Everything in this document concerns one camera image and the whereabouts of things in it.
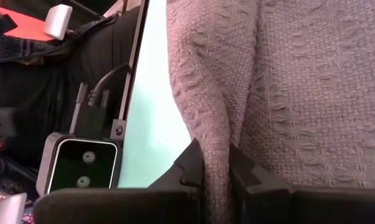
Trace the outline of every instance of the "textured wool fabric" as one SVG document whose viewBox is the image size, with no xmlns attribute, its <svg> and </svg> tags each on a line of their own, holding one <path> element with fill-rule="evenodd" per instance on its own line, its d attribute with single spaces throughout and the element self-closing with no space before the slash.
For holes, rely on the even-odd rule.
<svg viewBox="0 0 375 224">
<path fill-rule="evenodd" d="M 375 188 L 375 0 L 168 0 L 167 19 L 212 223 L 230 142 L 292 184 Z"/>
</svg>

